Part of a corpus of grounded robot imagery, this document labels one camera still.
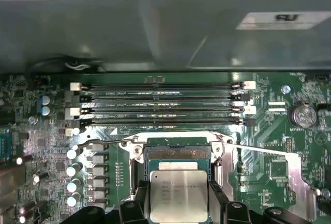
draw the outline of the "integrated circuit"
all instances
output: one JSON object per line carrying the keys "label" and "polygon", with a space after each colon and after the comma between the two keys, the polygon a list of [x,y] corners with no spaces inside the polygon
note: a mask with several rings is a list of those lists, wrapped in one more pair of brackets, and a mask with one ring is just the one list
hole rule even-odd
{"label": "integrated circuit", "polygon": [[46,146],[46,139],[44,138],[38,139],[37,146]]}

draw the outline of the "white connector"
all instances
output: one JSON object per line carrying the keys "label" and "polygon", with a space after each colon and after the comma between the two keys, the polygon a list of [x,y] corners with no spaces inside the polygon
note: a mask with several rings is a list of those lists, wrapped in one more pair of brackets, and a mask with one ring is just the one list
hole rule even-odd
{"label": "white connector", "polygon": [[244,89],[256,89],[257,83],[256,81],[245,81],[244,82]]}
{"label": "white connector", "polygon": [[70,116],[80,116],[81,108],[70,108]]}
{"label": "white connector", "polygon": [[257,114],[256,106],[244,106],[244,114]]}
{"label": "white connector", "polygon": [[70,83],[70,91],[80,91],[82,83]]}

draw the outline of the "cable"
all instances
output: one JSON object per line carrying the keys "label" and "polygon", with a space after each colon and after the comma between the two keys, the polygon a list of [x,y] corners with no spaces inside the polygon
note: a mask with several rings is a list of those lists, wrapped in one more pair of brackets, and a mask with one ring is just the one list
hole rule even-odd
{"label": "cable", "polygon": [[[81,71],[84,69],[91,69],[91,64],[101,63],[101,60],[96,58],[77,58],[66,54],[57,54],[53,57],[42,58],[38,61],[28,63],[25,69],[24,76],[27,79],[28,85],[32,85],[31,74],[38,68],[51,65],[65,66],[69,69]],[[97,64],[96,72],[103,72],[100,65]]]}

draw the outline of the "screw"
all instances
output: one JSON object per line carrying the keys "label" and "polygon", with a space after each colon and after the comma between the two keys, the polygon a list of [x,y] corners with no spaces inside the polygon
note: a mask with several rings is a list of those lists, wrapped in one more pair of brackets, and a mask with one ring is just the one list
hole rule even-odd
{"label": "screw", "polygon": [[233,203],[232,206],[234,208],[241,208],[242,207],[242,205],[240,203],[238,203],[238,202]]}
{"label": "screw", "polygon": [[273,213],[274,215],[281,215],[281,211],[276,208],[271,209],[270,212]]}
{"label": "screw", "polygon": [[291,92],[291,87],[289,87],[288,85],[283,85],[281,88],[280,88],[281,92],[286,95],[288,94],[289,92]]}
{"label": "screw", "polygon": [[143,153],[143,148],[141,148],[141,146],[135,146],[133,148],[133,153],[137,156],[141,155]]}

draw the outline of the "solid capacitor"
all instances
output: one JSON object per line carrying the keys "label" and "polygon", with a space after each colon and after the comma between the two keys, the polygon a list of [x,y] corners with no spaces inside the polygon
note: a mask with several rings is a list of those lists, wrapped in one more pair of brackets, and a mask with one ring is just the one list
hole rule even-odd
{"label": "solid capacitor", "polygon": [[30,211],[27,212],[25,215],[20,216],[20,218],[19,218],[20,223],[21,223],[21,224],[26,223],[27,220],[29,220],[29,219],[32,218],[33,213],[34,213],[34,212],[33,212],[32,210],[30,210]]}
{"label": "solid capacitor", "polygon": [[42,172],[39,174],[34,174],[33,175],[33,183],[38,184],[41,180],[43,180],[44,178],[49,177],[49,173],[48,172]]}
{"label": "solid capacitor", "polygon": [[66,170],[68,176],[75,176],[82,169],[82,166],[79,163],[73,163]]}
{"label": "solid capacitor", "polygon": [[75,178],[74,180],[72,180],[68,185],[67,185],[67,190],[70,193],[74,193],[75,191],[77,191],[77,189],[79,189],[81,187],[81,181],[78,178]]}
{"label": "solid capacitor", "polygon": [[75,192],[67,199],[67,204],[69,207],[74,207],[77,202],[81,200],[81,194]]}
{"label": "solid capacitor", "polygon": [[75,159],[77,156],[81,155],[82,152],[83,152],[82,149],[77,149],[77,150],[70,149],[67,152],[67,158],[69,158],[69,159]]}
{"label": "solid capacitor", "polygon": [[25,155],[16,159],[16,164],[22,165],[33,160],[32,155]]}
{"label": "solid capacitor", "polygon": [[20,207],[19,212],[20,212],[21,215],[24,215],[25,213],[29,212],[35,206],[36,206],[35,201],[28,202],[27,204]]}

